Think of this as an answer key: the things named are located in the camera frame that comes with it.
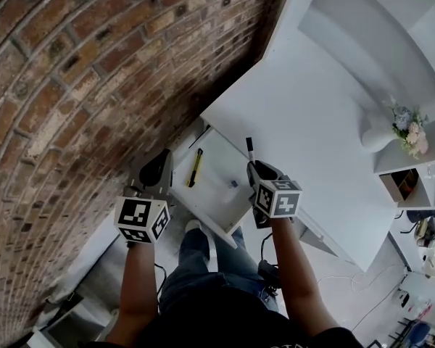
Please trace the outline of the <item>person's right forearm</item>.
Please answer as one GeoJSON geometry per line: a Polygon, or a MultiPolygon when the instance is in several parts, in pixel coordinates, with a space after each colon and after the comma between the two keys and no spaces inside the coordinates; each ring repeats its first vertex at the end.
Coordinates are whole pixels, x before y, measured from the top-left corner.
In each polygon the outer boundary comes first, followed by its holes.
{"type": "Polygon", "coordinates": [[[278,274],[289,320],[309,336],[316,336],[338,323],[327,311],[309,260],[291,221],[269,219],[278,261],[278,274]]]}

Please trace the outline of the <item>brown wooden organiser box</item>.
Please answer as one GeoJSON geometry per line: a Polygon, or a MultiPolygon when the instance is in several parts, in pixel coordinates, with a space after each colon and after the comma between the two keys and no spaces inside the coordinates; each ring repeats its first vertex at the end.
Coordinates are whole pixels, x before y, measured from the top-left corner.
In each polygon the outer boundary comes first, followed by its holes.
{"type": "Polygon", "coordinates": [[[413,192],[419,179],[418,171],[413,169],[400,170],[393,173],[380,174],[379,178],[396,203],[404,202],[413,192]]]}

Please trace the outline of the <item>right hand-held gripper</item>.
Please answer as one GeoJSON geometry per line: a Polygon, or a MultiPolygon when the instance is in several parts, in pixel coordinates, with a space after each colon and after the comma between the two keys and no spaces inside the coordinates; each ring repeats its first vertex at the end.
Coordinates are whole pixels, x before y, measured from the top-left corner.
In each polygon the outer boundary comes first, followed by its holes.
{"type": "Polygon", "coordinates": [[[247,163],[246,174],[254,194],[252,212],[258,229],[268,228],[269,219],[292,218],[302,195],[302,189],[283,172],[261,160],[247,163]]]}

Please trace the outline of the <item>person's blue jeans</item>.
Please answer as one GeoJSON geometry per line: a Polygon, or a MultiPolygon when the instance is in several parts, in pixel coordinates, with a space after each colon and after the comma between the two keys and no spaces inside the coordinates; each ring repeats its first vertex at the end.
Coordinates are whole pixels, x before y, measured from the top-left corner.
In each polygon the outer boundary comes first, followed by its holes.
{"type": "Polygon", "coordinates": [[[217,252],[218,272],[207,269],[209,247],[207,237],[198,229],[186,232],[179,251],[178,266],[167,277],[159,298],[159,311],[169,310],[174,304],[203,291],[221,286],[242,290],[259,298],[274,312],[278,311],[276,298],[267,293],[265,282],[257,273],[257,264],[246,250],[242,230],[232,234],[237,247],[213,236],[217,252]]]}

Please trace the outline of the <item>black hanging item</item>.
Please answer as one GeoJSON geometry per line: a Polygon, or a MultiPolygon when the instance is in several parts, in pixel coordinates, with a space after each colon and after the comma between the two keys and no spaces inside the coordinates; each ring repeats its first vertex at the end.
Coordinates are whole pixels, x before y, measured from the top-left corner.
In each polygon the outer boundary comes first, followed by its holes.
{"type": "Polygon", "coordinates": [[[401,234],[411,233],[417,223],[422,220],[435,218],[435,210],[407,210],[406,213],[409,221],[413,223],[413,227],[408,231],[400,231],[401,234]]]}

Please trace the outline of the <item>white drawer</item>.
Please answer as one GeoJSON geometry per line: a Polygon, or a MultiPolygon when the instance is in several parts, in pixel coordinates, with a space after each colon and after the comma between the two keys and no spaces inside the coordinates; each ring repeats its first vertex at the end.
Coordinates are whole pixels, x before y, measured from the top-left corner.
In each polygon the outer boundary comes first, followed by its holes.
{"type": "Polygon", "coordinates": [[[215,235],[236,248],[233,232],[252,213],[248,159],[215,129],[191,134],[173,152],[172,195],[215,235]],[[202,161],[193,187],[186,186],[198,148],[202,161]],[[231,187],[236,181],[238,187],[231,187]]]}

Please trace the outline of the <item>person's black t-shirt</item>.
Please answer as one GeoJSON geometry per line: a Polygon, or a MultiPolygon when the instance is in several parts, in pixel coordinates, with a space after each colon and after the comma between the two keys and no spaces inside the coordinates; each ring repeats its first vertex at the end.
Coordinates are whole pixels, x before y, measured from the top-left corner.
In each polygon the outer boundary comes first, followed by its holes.
{"type": "Polygon", "coordinates": [[[352,332],[330,328],[309,336],[269,310],[255,295],[217,279],[161,312],[131,343],[100,341],[101,348],[363,348],[352,332]]]}

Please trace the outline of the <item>yellow utility knife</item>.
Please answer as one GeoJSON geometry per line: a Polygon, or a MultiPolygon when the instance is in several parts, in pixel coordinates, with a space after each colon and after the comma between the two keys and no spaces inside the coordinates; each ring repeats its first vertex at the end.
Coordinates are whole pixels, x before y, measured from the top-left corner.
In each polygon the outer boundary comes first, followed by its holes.
{"type": "Polygon", "coordinates": [[[196,177],[199,171],[200,163],[202,161],[202,155],[203,155],[203,150],[201,148],[198,148],[196,151],[196,156],[192,166],[191,174],[186,184],[186,186],[189,188],[193,187],[196,183],[196,177]]]}

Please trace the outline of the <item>white table surface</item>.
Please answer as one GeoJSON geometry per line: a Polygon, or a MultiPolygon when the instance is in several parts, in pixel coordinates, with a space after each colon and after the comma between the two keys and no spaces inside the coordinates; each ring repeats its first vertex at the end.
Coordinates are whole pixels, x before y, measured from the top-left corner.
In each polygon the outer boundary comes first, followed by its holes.
{"type": "Polygon", "coordinates": [[[332,252],[367,270],[396,212],[360,142],[368,95],[319,48],[258,62],[202,113],[236,148],[302,188],[298,218],[332,252]]]}

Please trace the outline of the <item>person's left forearm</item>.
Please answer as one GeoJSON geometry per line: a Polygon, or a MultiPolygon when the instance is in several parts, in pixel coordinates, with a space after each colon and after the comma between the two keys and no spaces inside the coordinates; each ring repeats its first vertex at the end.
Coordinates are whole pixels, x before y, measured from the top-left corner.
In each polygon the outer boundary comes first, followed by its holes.
{"type": "Polygon", "coordinates": [[[117,321],[105,341],[133,347],[139,334],[157,315],[154,246],[134,244],[125,260],[117,321]]]}

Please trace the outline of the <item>white ceramic vase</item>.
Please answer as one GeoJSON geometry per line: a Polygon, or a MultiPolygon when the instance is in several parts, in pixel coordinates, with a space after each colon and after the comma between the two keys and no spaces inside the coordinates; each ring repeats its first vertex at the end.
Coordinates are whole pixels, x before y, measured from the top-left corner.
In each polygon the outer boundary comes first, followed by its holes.
{"type": "Polygon", "coordinates": [[[369,153],[379,152],[397,139],[398,136],[392,128],[384,125],[367,125],[360,137],[363,149],[369,153]]]}

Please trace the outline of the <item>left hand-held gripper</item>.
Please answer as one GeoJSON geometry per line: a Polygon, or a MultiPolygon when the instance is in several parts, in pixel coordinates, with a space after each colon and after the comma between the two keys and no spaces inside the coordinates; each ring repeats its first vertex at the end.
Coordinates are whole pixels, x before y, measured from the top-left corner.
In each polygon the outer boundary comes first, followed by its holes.
{"type": "Polygon", "coordinates": [[[163,149],[149,161],[136,160],[128,186],[115,203],[114,224],[129,242],[156,244],[171,220],[169,194],[173,180],[173,153],[163,149]]]}

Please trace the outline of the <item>person's white shoe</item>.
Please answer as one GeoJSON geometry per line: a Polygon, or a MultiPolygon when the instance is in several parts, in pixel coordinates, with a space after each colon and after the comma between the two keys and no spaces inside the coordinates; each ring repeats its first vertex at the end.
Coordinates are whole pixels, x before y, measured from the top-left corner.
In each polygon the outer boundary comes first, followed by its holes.
{"type": "Polygon", "coordinates": [[[212,233],[206,226],[203,226],[202,223],[197,219],[192,219],[187,223],[186,232],[189,232],[196,228],[198,228],[207,237],[207,243],[209,247],[207,269],[211,273],[218,272],[218,257],[217,257],[215,241],[212,236],[212,233]]]}

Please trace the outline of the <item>white shelf unit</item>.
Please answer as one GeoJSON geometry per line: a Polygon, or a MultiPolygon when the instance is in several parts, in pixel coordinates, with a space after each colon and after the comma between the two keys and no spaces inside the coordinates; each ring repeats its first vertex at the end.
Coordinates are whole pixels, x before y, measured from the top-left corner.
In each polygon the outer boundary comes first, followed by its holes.
{"type": "Polygon", "coordinates": [[[380,174],[435,163],[435,0],[288,0],[268,55],[319,48],[341,65],[369,100],[367,125],[392,128],[390,98],[428,117],[428,151],[411,157],[399,139],[369,153],[380,174]]]}

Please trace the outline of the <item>black waist device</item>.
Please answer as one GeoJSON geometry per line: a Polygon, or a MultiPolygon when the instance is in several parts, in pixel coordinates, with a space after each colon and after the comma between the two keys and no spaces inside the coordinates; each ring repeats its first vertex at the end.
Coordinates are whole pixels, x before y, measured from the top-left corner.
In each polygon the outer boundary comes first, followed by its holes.
{"type": "Polygon", "coordinates": [[[281,289],[278,266],[271,265],[267,260],[260,260],[257,272],[265,282],[265,289],[267,290],[267,293],[273,297],[276,297],[278,295],[278,290],[281,289]]]}

